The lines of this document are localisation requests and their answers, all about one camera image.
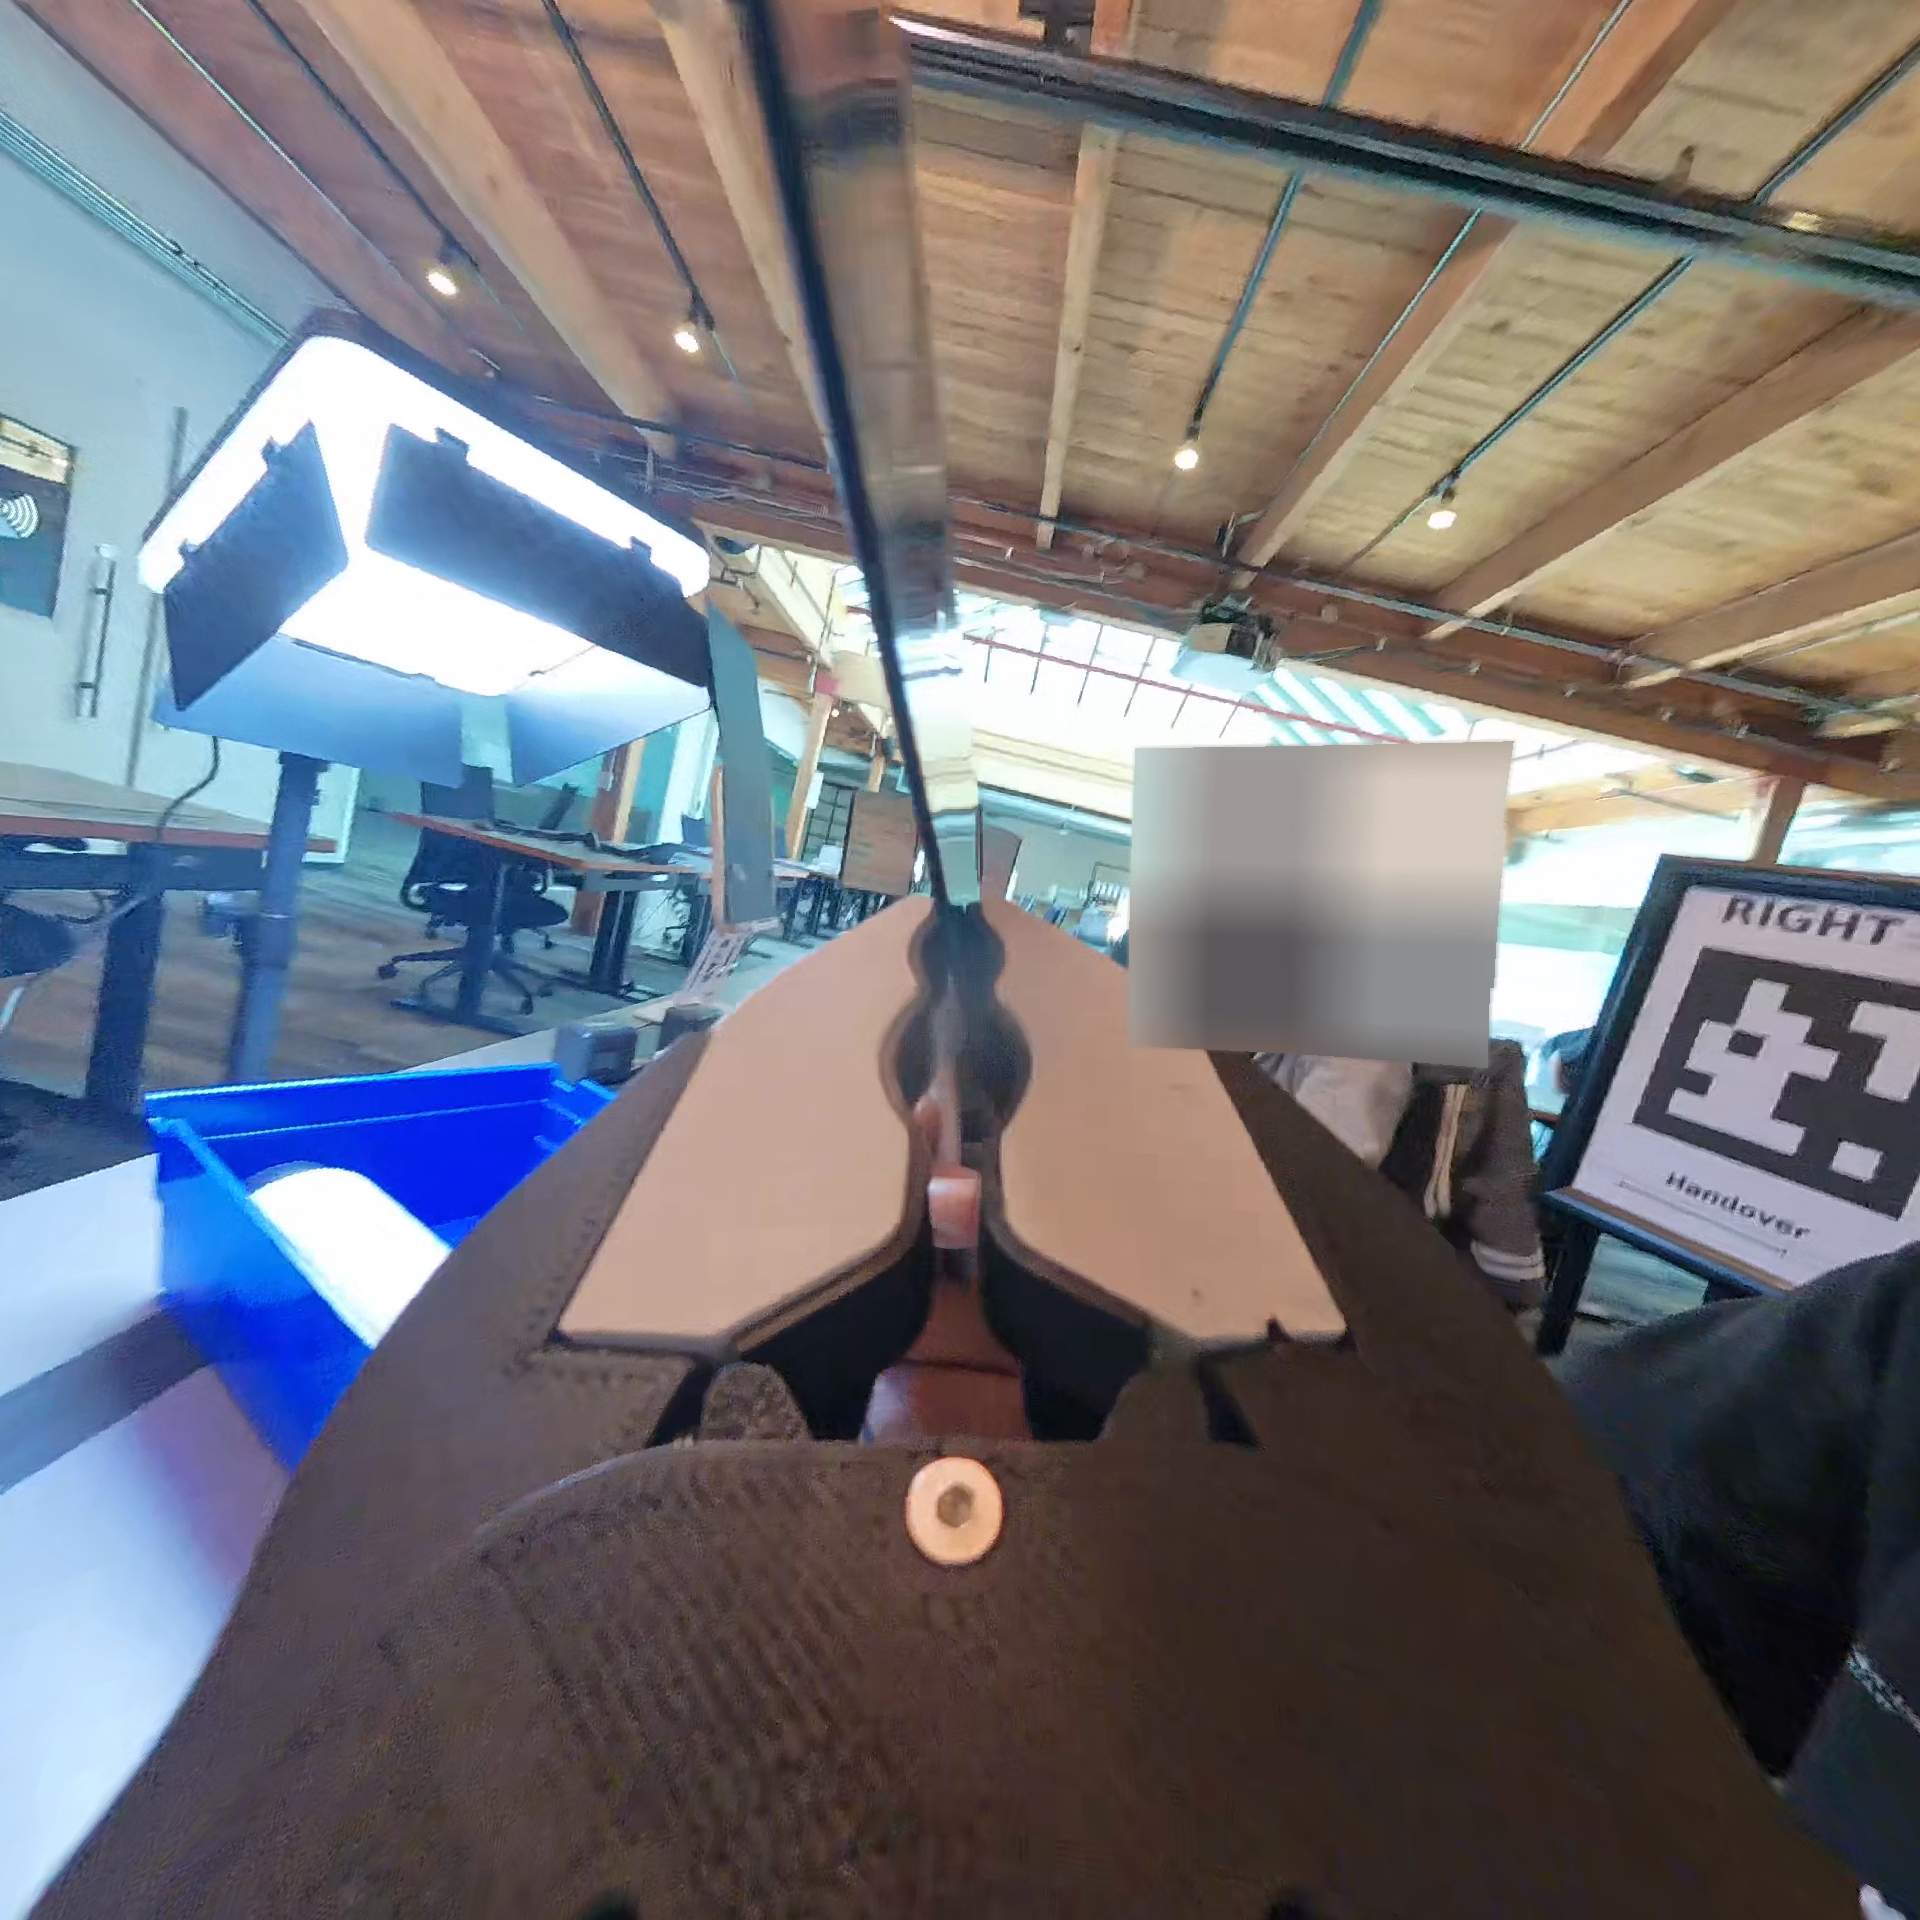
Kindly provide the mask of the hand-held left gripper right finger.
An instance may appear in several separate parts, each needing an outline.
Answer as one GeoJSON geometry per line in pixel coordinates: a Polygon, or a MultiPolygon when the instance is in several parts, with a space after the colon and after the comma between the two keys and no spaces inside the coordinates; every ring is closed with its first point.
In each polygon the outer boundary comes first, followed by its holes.
{"type": "Polygon", "coordinates": [[[1140,1047],[1126,975],[1008,902],[982,1304],[1046,1440],[1164,1418],[1292,1441],[1349,1381],[1349,1288],[1311,1175],[1335,1146],[1255,1066],[1140,1047]]]}

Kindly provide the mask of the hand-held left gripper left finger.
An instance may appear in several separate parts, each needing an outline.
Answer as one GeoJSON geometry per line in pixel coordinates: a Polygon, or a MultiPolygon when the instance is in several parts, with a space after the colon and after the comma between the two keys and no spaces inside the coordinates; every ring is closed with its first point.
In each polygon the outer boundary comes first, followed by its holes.
{"type": "Polygon", "coordinates": [[[963,1255],[963,1166],[926,1098],[932,904],[896,902],[788,967],[686,1064],[559,1310],[578,1353],[778,1371],[813,1431],[861,1427],[875,1376],[963,1255]]]}

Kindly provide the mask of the white bottle black cap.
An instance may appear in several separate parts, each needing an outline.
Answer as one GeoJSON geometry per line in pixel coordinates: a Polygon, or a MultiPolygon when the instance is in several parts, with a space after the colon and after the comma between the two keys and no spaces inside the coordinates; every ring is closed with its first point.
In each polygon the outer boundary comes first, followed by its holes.
{"type": "Polygon", "coordinates": [[[358,1170],[282,1162],[247,1192],[311,1288],[366,1347],[392,1330],[451,1253],[443,1235],[358,1170]]]}

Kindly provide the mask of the blue plastic bin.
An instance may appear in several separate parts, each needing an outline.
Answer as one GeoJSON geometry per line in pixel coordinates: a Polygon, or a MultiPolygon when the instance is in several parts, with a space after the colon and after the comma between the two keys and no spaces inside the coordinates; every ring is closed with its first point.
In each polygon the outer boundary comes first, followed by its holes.
{"type": "Polygon", "coordinates": [[[146,1097],[160,1295],[258,1440],[292,1470],[366,1347],[326,1307],[250,1184],[282,1162],[358,1170],[452,1249],[612,1102],[550,1063],[167,1089],[146,1097]]]}

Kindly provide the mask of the dark plate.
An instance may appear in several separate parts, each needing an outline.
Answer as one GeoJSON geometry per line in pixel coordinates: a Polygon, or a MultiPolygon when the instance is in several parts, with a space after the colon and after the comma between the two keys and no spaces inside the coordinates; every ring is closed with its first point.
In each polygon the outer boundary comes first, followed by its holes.
{"type": "Polygon", "coordinates": [[[924,279],[906,39],[882,5],[736,5],[775,203],[932,895],[926,1098],[986,1159],[980,849],[967,640],[924,279]]]}

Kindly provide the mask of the person's right forearm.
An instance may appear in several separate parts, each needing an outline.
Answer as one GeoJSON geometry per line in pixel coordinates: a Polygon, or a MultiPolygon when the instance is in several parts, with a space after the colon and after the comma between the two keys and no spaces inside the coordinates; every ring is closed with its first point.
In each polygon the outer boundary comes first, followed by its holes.
{"type": "Polygon", "coordinates": [[[1917,1249],[1570,1357],[1574,1413],[1763,1765],[1915,1809],[1917,1249]]]}

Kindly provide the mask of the person's left hand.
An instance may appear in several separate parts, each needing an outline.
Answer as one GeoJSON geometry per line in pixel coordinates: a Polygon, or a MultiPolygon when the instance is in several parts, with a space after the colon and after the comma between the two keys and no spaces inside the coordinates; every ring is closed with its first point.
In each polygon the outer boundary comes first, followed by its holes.
{"type": "Polygon", "coordinates": [[[1027,1440],[1030,1433],[1021,1367],[992,1328],[975,1263],[941,1249],[926,1320],[903,1354],[875,1376],[859,1438],[866,1445],[931,1445],[1027,1440]]]}

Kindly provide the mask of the person's upper body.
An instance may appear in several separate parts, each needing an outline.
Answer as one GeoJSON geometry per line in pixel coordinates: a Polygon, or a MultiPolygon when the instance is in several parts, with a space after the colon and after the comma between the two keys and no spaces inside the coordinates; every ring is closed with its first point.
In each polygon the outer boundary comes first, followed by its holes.
{"type": "Polygon", "coordinates": [[[1379,1170],[1511,1312],[1544,1290],[1526,1053],[1492,1039],[1484,1066],[1256,1053],[1355,1159],[1379,1170]]]}

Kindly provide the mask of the wooden top desk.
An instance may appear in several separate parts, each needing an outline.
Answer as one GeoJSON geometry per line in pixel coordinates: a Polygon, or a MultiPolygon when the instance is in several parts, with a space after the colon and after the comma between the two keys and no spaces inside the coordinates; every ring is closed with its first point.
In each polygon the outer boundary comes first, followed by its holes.
{"type": "Polygon", "coordinates": [[[498,822],[472,822],[424,814],[419,808],[388,808],[384,822],[420,832],[422,826],[458,832],[516,856],[539,859],[550,870],[549,893],[570,888],[578,898],[600,898],[598,918],[592,931],[592,951],[583,974],[570,974],[567,982],[611,998],[629,1001],[637,994],[631,974],[632,935],[639,920],[639,901],[660,895],[684,902],[677,957],[684,968],[692,965],[710,920],[714,864],[690,854],[647,856],[587,845],[575,837],[550,837],[498,822]]]}
{"type": "Polygon", "coordinates": [[[304,859],[331,849],[311,837],[324,769],[320,758],[282,754],[271,816],[251,822],[198,803],[208,774],[162,799],[4,763],[4,895],[106,898],[103,917],[79,929],[103,947],[82,1091],[95,1113],[142,1110],[160,943],[176,895],[232,893],[253,904],[223,1079],[264,1079],[298,953],[304,859]]]}

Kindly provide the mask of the black office chair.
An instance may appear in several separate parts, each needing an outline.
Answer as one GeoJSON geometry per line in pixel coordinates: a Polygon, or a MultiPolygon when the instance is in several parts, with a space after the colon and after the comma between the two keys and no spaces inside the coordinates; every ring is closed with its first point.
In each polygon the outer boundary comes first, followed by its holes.
{"type": "Polygon", "coordinates": [[[486,1011],[484,998],[488,985],[501,982],[516,997],[519,1015],[530,1016],[538,1001],[555,992],[550,982],[532,981],[516,954],[523,931],[550,943],[550,931],[570,918],[549,882],[550,870],[539,859],[422,826],[399,882],[399,902],[420,912],[432,929],[452,927],[461,938],[443,965],[420,974],[390,1006],[498,1038],[519,1035],[511,1022],[486,1011]]]}

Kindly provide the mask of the black panel on white stand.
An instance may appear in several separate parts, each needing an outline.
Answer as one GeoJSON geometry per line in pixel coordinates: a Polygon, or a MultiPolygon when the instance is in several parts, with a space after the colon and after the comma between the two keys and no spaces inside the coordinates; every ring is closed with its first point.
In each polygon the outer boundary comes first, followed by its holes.
{"type": "Polygon", "coordinates": [[[710,803],[708,977],[725,977],[755,931],[778,920],[772,755],[762,722],[751,647],[708,610],[710,694],[717,734],[717,798],[710,803]]]}

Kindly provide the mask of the ceiling projector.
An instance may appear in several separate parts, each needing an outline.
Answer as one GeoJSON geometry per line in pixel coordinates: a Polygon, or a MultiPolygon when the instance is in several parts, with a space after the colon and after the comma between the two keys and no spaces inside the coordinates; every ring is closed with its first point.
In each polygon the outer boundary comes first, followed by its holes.
{"type": "Polygon", "coordinates": [[[1285,657],[1285,619],[1246,595],[1207,598],[1181,632],[1171,675],[1189,688],[1246,698],[1285,657]]]}

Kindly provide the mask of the black framed marker sign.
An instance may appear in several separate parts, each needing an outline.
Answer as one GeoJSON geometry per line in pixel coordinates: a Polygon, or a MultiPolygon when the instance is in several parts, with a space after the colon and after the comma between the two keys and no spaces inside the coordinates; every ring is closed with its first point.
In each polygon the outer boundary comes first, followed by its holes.
{"type": "Polygon", "coordinates": [[[1538,1353],[1602,1239],[1711,1298],[1915,1241],[1917,882],[1664,854],[1551,1117],[1538,1353]]]}

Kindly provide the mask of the studio softbox light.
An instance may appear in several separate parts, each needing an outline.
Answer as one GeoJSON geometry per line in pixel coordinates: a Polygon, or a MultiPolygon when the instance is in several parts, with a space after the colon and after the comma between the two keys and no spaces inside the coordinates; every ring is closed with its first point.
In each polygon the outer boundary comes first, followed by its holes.
{"type": "Polygon", "coordinates": [[[279,754],[226,1075],[264,1074],[320,769],[530,784],[714,705],[699,537],[470,381],[311,312],[138,550],[155,717],[279,754]]]}

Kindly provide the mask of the black-sleeved operator arm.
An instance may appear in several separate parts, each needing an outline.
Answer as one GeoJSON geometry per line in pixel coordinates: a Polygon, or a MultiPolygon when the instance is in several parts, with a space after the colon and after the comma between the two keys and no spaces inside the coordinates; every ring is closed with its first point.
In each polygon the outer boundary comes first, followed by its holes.
{"type": "Polygon", "coordinates": [[[1917,1622],[1860,1626],[1788,1777],[1788,1799],[1862,1888],[1917,1915],[1917,1622]]]}

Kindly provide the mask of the dark wall poster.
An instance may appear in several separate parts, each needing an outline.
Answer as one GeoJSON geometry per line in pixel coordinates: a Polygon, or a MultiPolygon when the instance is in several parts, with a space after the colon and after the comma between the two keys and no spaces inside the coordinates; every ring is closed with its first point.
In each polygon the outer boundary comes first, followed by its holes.
{"type": "Polygon", "coordinates": [[[2,606],[52,617],[78,449],[2,415],[2,606]]]}

